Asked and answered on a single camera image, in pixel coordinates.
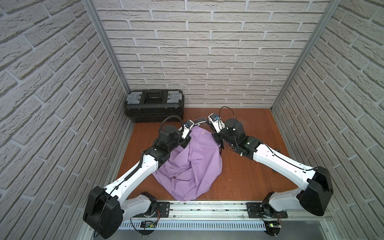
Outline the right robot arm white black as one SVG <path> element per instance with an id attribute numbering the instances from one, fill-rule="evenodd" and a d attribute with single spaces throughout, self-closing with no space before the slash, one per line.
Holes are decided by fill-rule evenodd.
<path id="1" fill-rule="evenodd" d="M 334 193 L 331 174 L 326 168 L 306 166 L 273 150 L 257 138 L 246 135 L 242 123 L 236 119 L 223 122 L 213 114 L 209 122 L 218 142 L 229 144 L 230 149 L 242 157 L 273 169 L 297 186 L 291 191 L 268 193 L 261 206 L 265 216 L 285 210 L 306 210 L 315 216 L 325 214 Z"/>

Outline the purple trousers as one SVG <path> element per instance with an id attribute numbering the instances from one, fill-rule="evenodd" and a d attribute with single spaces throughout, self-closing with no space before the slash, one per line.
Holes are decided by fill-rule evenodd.
<path id="1" fill-rule="evenodd" d="M 153 173 L 165 190 L 177 201 L 191 201 L 208 192 L 222 173 L 219 145 L 212 133 L 194 127 L 187 147 L 177 147 L 170 158 Z"/>

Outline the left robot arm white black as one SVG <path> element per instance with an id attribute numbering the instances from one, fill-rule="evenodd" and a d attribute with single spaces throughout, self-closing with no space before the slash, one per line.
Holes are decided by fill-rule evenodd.
<path id="1" fill-rule="evenodd" d="M 187 121 L 180 129 L 174 126 L 161 128 L 159 137 L 141 153 L 140 160 L 130 170 L 104 188 L 96 186 L 90 191 L 83 220 L 97 236 L 107 239 L 126 219 L 153 214 L 155 197 L 147 192 L 131 200 L 128 196 L 170 158 L 175 148 L 185 148 L 189 144 L 193 126 L 194 123 Z"/>

